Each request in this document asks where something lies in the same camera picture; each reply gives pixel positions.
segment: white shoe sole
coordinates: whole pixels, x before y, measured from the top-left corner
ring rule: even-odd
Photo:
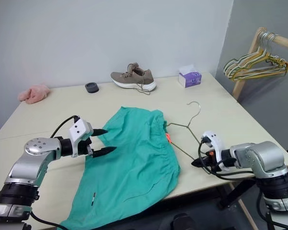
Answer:
[[[141,85],[140,84],[135,84],[135,83],[129,83],[129,84],[125,84],[125,83],[120,83],[117,82],[115,80],[112,79],[112,81],[117,84],[118,86],[125,88],[125,89],[141,89]],[[148,91],[152,91],[155,87],[156,87],[156,83],[153,81],[152,83],[148,84],[148,85],[142,85],[142,88],[144,90],[148,90]]]

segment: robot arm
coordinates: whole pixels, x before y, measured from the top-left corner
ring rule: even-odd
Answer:
[[[30,229],[24,224],[32,211],[31,204],[38,200],[38,188],[47,172],[48,164],[61,156],[89,155],[99,157],[112,152],[115,147],[98,151],[91,149],[91,136],[107,133],[93,129],[91,124],[75,120],[69,129],[70,138],[35,138],[24,145],[24,153],[13,165],[0,191],[0,230]]]
[[[215,149],[207,152],[207,156],[203,158],[206,166],[211,166],[214,172],[228,171],[229,167],[251,168],[271,214],[275,216],[284,216],[285,212],[288,214],[288,168],[284,164],[283,151],[276,144],[265,141],[225,149],[222,141],[212,131],[203,134],[202,142]],[[199,159],[192,165],[203,167]]]

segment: wooden clothes rack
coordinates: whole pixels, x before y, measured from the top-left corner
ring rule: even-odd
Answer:
[[[257,29],[248,54],[251,54],[251,53],[256,51],[257,42],[258,42],[258,35],[259,35],[259,33],[261,31],[266,31],[266,30],[267,30],[267,28],[265,28],[265,27],[259,27]],[[285,37],[280,36],[280,35],[276,35],[275,38],[273,39],[273,42],[288,48],[288,38],[285,38]],[[238,98],[239,98],[239,96],[241,94],[241,91],[243,89],[244,84],[245,84],[245,80],[239,80],[239,81],[236,82],[235,87],[234,87],[234,89],[232,91],[232,96],[236,100],[238,100]]]

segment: metal hanger hook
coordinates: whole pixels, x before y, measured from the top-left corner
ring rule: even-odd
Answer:
[[[191,122],[192,122],[192,120],[193,120],[193,118],[195,118],[197,115],[199,115],[200,114],[200,112],[201,112],[201,105],[197,102],[197,101],[192,101],[192,102],[189,102],[189,103],[187,103],[187,105],[190,105],[190,104],[192,104],[192,103],[196,103],[197,105],[198,105],[198,112],[197,112],[197,114],[195,114],[193,117],[191,117],[191,119],[190,119],[190,121],[189,121],[189,123],[188,123],[188,125],[187,125],[187,127],[189,127],[189,125],[191,124]]]

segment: teal fabric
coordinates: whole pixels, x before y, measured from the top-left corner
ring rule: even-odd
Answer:
[[[108,133],[100,140],[117,149],[86,157],[72,210],[61,223],[71,230],[89,230],[140,213],[178,182],[180,168],[161,111],[122,107],[103,128]]]

